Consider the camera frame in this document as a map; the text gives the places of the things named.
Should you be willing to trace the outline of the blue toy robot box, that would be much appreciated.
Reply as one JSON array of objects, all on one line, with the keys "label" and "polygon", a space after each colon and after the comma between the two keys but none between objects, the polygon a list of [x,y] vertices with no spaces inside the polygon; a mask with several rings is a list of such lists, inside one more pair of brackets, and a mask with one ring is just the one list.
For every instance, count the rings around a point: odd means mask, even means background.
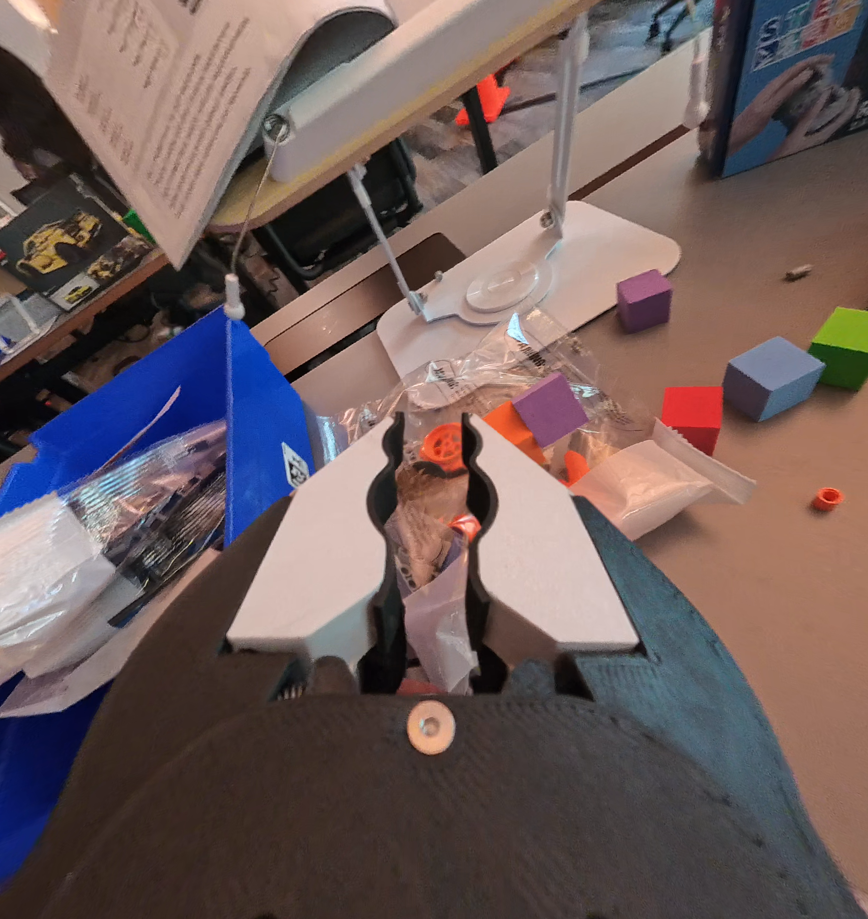
[{"label": "blue toy robot box", "polygon": [[719,1],[702,157],[728,178],[868,130],[868,1]]}]

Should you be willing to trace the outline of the clear acrylic stand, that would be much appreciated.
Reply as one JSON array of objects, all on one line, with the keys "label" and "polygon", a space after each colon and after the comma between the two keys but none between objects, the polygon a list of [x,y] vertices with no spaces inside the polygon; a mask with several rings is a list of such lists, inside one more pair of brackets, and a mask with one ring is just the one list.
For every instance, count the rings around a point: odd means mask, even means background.
[{"label": "clear acrylic stand", "polygon": [[25,350],[43,334],[42,328],[12,294],[0,296],[0,353],[6,358]]}]

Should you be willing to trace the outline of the clear printed plastic bag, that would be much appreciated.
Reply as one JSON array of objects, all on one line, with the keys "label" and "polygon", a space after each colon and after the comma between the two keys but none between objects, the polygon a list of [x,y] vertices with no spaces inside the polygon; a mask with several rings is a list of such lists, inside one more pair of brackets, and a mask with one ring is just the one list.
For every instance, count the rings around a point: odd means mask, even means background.
[{"label": "clear printed plastic bag", "polygon": [[[480,525],[467,506],[464,414],[484,418],[542,378],[564,374],[589,422],[547,448],[546,467],[602,523],[635,540],[707,500],[743,504],[754,483],[694,448],[647,413],[603,391],[597,363],[547,313],[514,312],[467,356],[431,360],[382,398],[319,419],[322,458],[332,460],[384,419],[405,416],[397,508],[386,525],[405,603],[408,675],[437,690],[471,693],[478,665],[466,624],[469,548]],[[639,633],[629,577],[592,536]]]}]

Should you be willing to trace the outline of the orange foam cube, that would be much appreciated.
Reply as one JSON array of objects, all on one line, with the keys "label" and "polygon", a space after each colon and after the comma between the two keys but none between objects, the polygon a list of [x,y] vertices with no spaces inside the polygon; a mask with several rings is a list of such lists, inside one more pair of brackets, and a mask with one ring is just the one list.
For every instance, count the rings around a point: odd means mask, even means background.
[{"label": "orange foam cube", "polygon": [[485,415],[484,421],[529,459],[543,468],[546,467],[547,460],[543,448],[511,400],[501,403]]}]

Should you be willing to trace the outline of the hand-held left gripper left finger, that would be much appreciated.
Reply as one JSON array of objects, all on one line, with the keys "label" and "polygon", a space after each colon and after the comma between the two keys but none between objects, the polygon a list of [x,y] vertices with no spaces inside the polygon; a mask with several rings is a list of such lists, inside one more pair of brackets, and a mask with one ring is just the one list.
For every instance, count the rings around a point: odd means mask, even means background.
[{"label": "hand-held left gripper left finger", "polygon": [[226,634],[234,651],[335,658],[363,691],[396,692],[407,640],[386,525],[397,508],[404,434],[397,412],[290,497]]}]

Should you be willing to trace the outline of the purple foam cube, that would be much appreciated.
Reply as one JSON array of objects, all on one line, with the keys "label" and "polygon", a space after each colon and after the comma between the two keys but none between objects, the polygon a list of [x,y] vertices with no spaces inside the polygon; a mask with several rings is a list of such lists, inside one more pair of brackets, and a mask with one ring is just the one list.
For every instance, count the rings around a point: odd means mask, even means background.
[{"label": "purple foam cube", "polygon": [[657,269],[618,282],[616,294],[616,313],[625,333],[633,335],[669,322],[673,289]]},{"label": "purple foam cube", "polygon": [[540,448],[568,437],[589,422],[589,415],[566,376],[555,372],[511,400]]}]

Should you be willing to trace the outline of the black yellow car box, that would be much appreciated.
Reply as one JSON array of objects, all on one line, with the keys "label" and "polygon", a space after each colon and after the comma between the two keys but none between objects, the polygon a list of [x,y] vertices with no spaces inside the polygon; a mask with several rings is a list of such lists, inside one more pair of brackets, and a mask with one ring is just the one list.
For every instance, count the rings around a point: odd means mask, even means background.
[{"label": "black yellow car box", "polygon": [[67,313],[152,250],[124,225],[115,203],[78,176],[60,179],[0,227],[0,268]]}]

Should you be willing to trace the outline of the green foam cube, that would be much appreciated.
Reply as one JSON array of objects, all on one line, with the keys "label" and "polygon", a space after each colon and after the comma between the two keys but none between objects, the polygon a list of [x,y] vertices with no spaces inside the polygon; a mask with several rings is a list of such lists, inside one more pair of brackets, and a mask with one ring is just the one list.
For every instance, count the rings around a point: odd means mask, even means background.
[{"label": "green foam cube", "polygon": [[835,308],[808,352],[824,364],[820,384],[858,392],[868,380],[868,310]]}]

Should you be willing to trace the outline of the white instruction booklet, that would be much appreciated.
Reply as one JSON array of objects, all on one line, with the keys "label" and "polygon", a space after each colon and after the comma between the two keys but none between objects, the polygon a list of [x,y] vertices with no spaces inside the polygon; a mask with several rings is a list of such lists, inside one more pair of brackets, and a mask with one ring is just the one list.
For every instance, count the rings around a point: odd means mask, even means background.
[{"label": "white instruction booklet", "polygon": [[389,2],[0,2],[0,46],[178,268],[284,79],[310,86],[397,23]]}]

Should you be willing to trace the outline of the orange plastic object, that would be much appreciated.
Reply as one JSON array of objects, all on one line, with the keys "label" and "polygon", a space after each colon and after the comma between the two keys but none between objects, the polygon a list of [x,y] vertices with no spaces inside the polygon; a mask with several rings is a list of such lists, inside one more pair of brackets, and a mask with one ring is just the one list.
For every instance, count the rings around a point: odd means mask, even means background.
[{"label": "orange plastic object", "polygon": [[474,87],[475,95],[486,125],[491,125],[502,114],[510,96],[509,86],[502,82],[502,71],[486,75]]}]

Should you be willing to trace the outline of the red foam cube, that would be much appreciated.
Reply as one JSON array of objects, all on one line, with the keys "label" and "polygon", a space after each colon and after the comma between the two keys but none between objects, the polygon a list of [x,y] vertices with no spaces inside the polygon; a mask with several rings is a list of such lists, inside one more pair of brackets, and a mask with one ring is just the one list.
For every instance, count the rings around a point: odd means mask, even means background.
[{"label": "red foam cube", "polygon": [[723,425],[721,386],[667,387],[660,412],[662,423],[707,456],[713,456]]}]

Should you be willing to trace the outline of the blue foam cube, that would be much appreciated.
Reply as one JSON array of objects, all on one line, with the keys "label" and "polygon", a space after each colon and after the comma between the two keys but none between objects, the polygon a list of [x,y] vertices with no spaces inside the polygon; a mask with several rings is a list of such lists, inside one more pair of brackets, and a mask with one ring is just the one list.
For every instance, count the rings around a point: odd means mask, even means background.
[{"label": "blue foam cube", "polygon": [[724,402],[756,422],[806,401],[825,362],[776,336],[731,359],[723,377]]}]

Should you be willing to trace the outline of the black office chair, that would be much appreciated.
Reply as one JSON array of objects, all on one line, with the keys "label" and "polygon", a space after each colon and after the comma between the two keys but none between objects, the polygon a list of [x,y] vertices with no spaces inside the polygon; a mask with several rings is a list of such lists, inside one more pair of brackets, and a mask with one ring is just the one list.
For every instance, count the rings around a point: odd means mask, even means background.
[{"label": "black office chair", "polygon": [[[405,227],[422,211],[411,153],[397,139],[371,155],[363,185],[385,235]],[[348,178],[339,177],[277,219],[252,231],[275,266],[300,294],[325,273],[377,243]]]}]

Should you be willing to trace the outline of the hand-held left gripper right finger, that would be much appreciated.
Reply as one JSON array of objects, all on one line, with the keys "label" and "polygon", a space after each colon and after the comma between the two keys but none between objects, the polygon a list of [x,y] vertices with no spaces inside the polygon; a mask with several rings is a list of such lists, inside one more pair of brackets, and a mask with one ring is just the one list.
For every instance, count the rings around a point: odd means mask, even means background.
[{"label": "hand-held left gripper right finger", "polygon": [[465,615],[472,693],[499,693],[527,661],[550,671],[639,650],[639,633],[589,532],[590,505],[472,414],[462,420],[468,550]]}]

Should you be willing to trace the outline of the clear bag of blue parts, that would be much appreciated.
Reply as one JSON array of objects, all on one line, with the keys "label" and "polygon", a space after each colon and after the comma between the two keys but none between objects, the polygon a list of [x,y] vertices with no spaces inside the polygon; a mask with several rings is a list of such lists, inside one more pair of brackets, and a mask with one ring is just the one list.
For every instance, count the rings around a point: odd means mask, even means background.
[{"label": "clear bag of blue parts", "polygon": [[36,657],[55,659],[67,631],[118,580],[105,546],[56,493],[0,517],[0,687]]}]

